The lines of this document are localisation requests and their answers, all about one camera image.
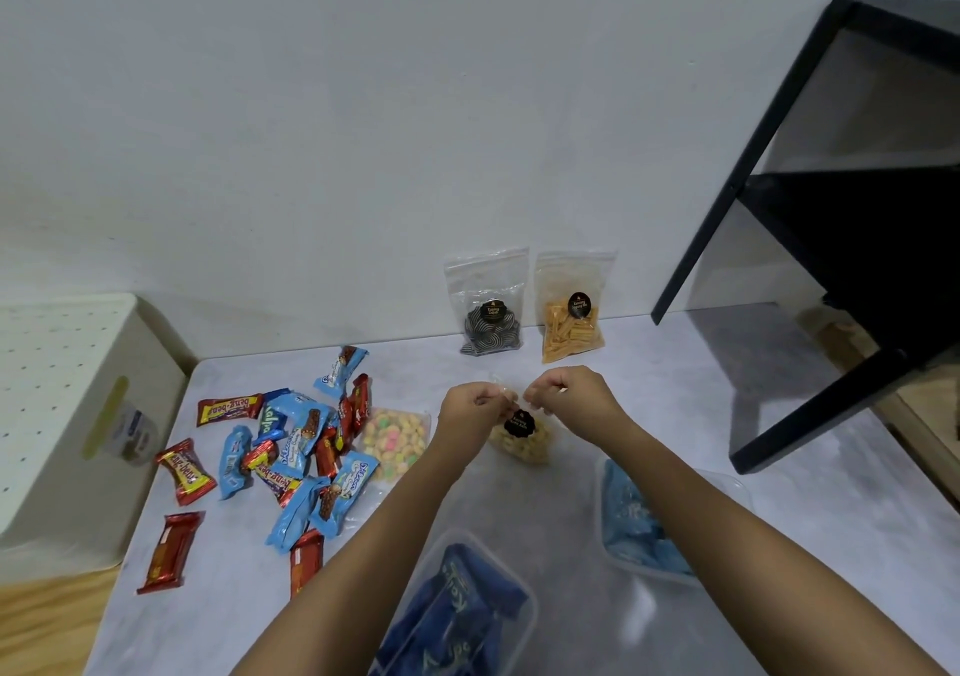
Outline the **person's left hand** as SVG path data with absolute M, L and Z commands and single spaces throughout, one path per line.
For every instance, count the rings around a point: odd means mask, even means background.
M 436 447 L 450 463 L 470 464 L 486 444 L 495 426 L 505 419 L 486 419 L 474 413 L 472 383 L 451 388 L 444 397 L 431 447 Z

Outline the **person's right hand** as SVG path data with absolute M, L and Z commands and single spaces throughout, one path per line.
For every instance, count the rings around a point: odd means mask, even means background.
M 633 426 L 603 376 L 586 366 L 557 366 L 550 370 L 570 370 L 569 417 L 556 417 L 582 440 L 606 449 L 619 435 Z

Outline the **clear bag of yellow snacks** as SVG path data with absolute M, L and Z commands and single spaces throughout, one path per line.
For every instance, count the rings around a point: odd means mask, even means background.
M 515 390 L 502 376 L 491 374 L 489 381 L 505 394 L 516 393 L 517 408 L 509 418 L 491 428 L 486 441 L 527 465 L 547 465 L 558 438 L 556 425 L 542 410 L 531 407 L 522 390 Z

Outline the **person's left forearm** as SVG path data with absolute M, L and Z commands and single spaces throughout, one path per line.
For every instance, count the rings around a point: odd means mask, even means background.
M 441 421 L 425 454 L 230 676 L 366 676 L 445 497 L 492 427 Z

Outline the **clear bag of swirl snacks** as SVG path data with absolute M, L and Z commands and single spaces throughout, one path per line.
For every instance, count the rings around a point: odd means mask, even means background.
M 529 270 L 527 246 L 461 256 L 444 264 L 448 300 L 462 332 L 462 355 L 477 357 L 522 347 Z

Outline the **clear bag of orange sticks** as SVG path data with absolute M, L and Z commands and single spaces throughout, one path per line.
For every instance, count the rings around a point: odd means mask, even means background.
M 599 350 L 600 306 L 618 254 L 614 250 L 548 250 L 534 261 L 534 311 L 542 328 L 543 364 Z

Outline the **clear bag of colourful puffs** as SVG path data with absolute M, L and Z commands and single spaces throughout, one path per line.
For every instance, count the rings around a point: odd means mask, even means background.
M 430 439 L 430 415 L 373 407 L 353 447 L 377 460 L 373 482 L 387 489 L 423 456 Z

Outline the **heap of pale blue wrappers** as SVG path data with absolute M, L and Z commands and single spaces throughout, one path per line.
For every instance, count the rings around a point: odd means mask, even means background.
M 597 526 L 606 555 L 624 570 L 695 583 L 689 563 L 627 473 L 611 459 L 598 472 Z

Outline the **pile of light blue packets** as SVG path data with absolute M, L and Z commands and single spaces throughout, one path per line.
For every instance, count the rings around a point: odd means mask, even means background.
M 287 507 L 281 508 L 266 538 L 267 547 L 290 552 L 309 528 L 315 528 L 324 540 L 339 537 L 366 494 L 378 460 L 354 449 L 355 437 L 350 451 L 339 455 L 340 468 L 332 481 L 317 475 L 314 446 L 325 428 L 336 426 L 338 403 L 342 396 L 352 396 L 357 378 L 354 373 L 368 354 L 364 347 L 344 345 L 340 348 L 330 371 L 314 382 L 315 390 L 327 402 L 292 389 L 272 402 L 275 410 L 287 416 L 286 436 L 277 441 L 276 463 L 283 462 L 304 472 L 304 478 Z M 217 474 L 223 500 L 245 489 L 253 478 L 259 480 L 244 471 L 240 462 L 242 455 L 252 448 L 256 436 L 251 428 L 238 425 L 225 437 Z

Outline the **dark blue snack packet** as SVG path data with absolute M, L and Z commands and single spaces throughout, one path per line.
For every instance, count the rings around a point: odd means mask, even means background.
M 291 391 L 289 388 L 267 391 L 262 396 L 262 407 L 259 416 L 259 427 L 255 438 L 251 442 L 253 448 L 266 442 L 277 442 L 286 436 L 285 426 L 287 415 L 279 412 L 273 407 L 273 401 L 281 398 Z

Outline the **red yellow chocolate bar packet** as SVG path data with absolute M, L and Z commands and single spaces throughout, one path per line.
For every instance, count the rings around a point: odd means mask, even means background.
M 255 420 L 259 417 L 262 406 L 262 393 L 201 399 L 197 406 L 196 427 L 224 421 Z
M 242 455 L 242 470 L 258 477 L 271 491 L 280 508 L 287 507 L 301 487 L 305 473 L 283 462 L 277 463 L 280 447 L 275 440 L 258 442 Z
M 174 498 L 181 508 L 217 489 L 218 483 L 202 464 L 193 438 L 182 439 L 163 449 L 154 456 L 154 461 L 173 477 Z

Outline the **black metal shelf rack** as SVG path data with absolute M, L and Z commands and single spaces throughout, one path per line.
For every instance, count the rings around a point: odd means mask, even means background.
M 960 161 L 755 172 L 828 51 L 847 31 L 960 77 L 960 0 L 831 0 L 661 291 L 666 315 L 735 202 L 850 314 L 878 350 L 729 453 L 761 472 L 921 374 L 960 363 Z

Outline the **white label sticker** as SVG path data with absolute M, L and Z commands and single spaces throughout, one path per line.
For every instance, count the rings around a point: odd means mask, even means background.
M 154 461 L 161 448 L 160 430 L 153 420 L 132 403 L 123 401 L 106 429 L 100 452 L 132 467 Z

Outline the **yellow sticker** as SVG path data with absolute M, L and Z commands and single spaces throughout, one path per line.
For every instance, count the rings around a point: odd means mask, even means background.
M 102 408 L 83 442 L 81 458 L 85 461 L 93 459 L 103 446 L 112 439 L 117 427 L 124 429 L 123 416 L 126 393 L 130 381 L 126 375 L 118 376 L 109 390 Z

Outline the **white pegboard box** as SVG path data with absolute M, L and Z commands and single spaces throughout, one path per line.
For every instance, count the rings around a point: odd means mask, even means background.
M 130 293 L 0 302 L 0 586 L 119 564 L 156 473 L 82 447 L 114 380 L 160 449 L 186 376 Z

